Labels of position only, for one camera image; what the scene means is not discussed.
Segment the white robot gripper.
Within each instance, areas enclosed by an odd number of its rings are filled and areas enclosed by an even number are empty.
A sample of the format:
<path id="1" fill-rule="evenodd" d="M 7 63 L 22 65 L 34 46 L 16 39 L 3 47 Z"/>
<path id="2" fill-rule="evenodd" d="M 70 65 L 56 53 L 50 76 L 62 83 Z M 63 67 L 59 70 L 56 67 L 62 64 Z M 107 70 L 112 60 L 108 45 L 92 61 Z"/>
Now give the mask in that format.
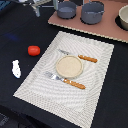
<path id="1" fill-rule="evenodd" d="M 43 5 L 49 2 L 53 3 L 53 0 L 18 0 L 18 2 L 23 4 L 34 5 L 34 11 L 36 13 L 36 16 L 40 17 L 39 5 Z"/>

